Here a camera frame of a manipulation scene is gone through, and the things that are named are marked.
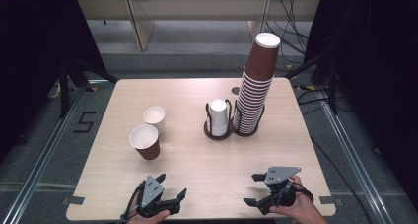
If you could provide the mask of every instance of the person's right hand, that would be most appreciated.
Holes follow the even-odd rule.
[[[298,176],[293,176],[291,179],[298,184],[302,184],[301,178]],[[300,187],[297,184],[293,184],[295,189]],[[313,202],[303,193],[296,192],[295,203],[290,207],[285,206],[271,206],[271,213],[286,215],[293,220],[293,223],[302,223],[302,224],[321,224],[326,223],[325,219],[322,217],[320,212],[316,209]]]

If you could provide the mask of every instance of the hand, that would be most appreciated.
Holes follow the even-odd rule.
[[[291,179],[298,184],[302,184],[301,178],[298,176],[293,176]],[[296,192],[295,203],[290,207],[285,206],[271,206],[271,213],[286,215],[293,220],[293,223],[302,223],[302,224],[320,224],[326,223],[325,219],[322,217],[320,212],[316,209],[311,200],[301,192]]]
[[[135,203],[137,203],[137,200],[138,200],[137,198],[138,198],[138,194],[135,195],[135,198],[132,200],[131,208],[135,206]],[[162,222],[169,215],[170,215],[170,212],[168,210],[164,210],[164,211],[159,212],[157,215],[153,217],[145,218],[139,215],[136,212],[136,210],[133,210],[129,213],[129,217],[131,218],[129,219],[127,224],[157,224],[157,223]]]

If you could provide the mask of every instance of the stack of brown cups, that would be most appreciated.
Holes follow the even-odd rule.
[[[276,69],[280,38],[258,34],[252,45],[234,114],[234,128],[242,134],[253,133],[260,120],[264,101]]]

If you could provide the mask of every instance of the light wood tabletop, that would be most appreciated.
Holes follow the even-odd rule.
[[[128,79],[117,82],[102,124],[74,192],[83,204],[70,204],[72,221],[116,220],[135,188],[146,179],[164,173],[162,200],[176,198],[187,188],[179,214],[167,219],[253,219],[263,216],[243,198],[269,195],[252,174],[264,174],[269,166],[300,167],[304,186],[324,216],[334,204],[321,204],[330,196],[304,119],[289,80],[274,78],[259,128],[250,137],[231,134],[225,140],[208,138],[203,130],[206,103],[228,99],[234,107],[238,95],[232,89],[241,78]],[[166,111],[166,132],[160,137],[160,156],[144,160],[129,144],[129,134],[145,124],[142,114],[153,106]]]

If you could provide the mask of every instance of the gray floor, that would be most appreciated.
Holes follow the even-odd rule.
[[[281,27],[286,25],[286,23],[278,24]],[[251,37],[246,22],[160,21],[156,23],[146,51],[138,51],[128,22],[107,21],[105,24],[103,21],[89,21],[89,25],[108,72],[119,78],[194,77],[195,75],[241,77],[240,73],[251,49]],[[301,33],[309,35],[310,23],[298,23],[297,26]],[[273,30],[277,31],[280,37],[282,36],[278,28]],[[284,38],[303,49],[293,35],[286,34]],[[283,46],[282,49],[276,76],[285,74],[287,67],[297,67],[300,65],[298,62],[303,60],[303,55],[294,49],[288,46]],[[208,67],[221,68],[225,71],[213,72],[214,70],[207,70]],[[292,79],[292,85],[295,87],[310,85],[309,78],[312,71],[310,69]],[[100,79],[93,74],[88,74],[88,77]],[[51,95],[55,90],[56,88],[51,89]],[[96,90],[82,93],[77,107],[68,119],[65,131],[59,137],[58,144],[47,161],[35,192],[25,206],[20,223],[71,223],[65,217],[67,208],[65,200],[72,195],[78,182],[112,90],[112,85],[100,84]],[[295,89],[295,96],[299,97],[304,92],[306,90]],[[383,199],[393,223],[416,223],[418,220],[416,210],[384,159],[372,152],[373,141],[343,96],[341,89],[338,91],[340,99],[337,102],[339,111],[337,118],[343,124],[344,131],[350,138],[370,180]],[[300,102],[317,98],[316,92],[306,93]],[[373,210],[347,159],[339,137],[331,126],[325,112],[326,107],[327,104],[322,102],[300,105],[310,135],[318,144],[318,147],[315,146],[316,154],[337,206],[335,215],[327,217],[327,220],[330,223],[367,223],[362,206],[353,195],[351,188],[364,204],[367,213],[371,216],[371,222],[379,223],[379,218],[375,215],[377,212]],[[86,125],[78,123],[83,112],[95,112],[86,115],[86,119],[93,121],[94,124],[89,133],[74,133],[74,130],[86,128]],[[5,217],[22,184],[30,175],[37,157],[48,143],[49,136],[59,121],[59,114],[59,98],[51,98],[50,102],[45,103],[39,111],[38,117],[26,132],[28,142],[17,144],[0,166],[1,219]],[[342,173],[346,182],[337,171]],[[288,219],[277,219],[276,223],[291,222]]]

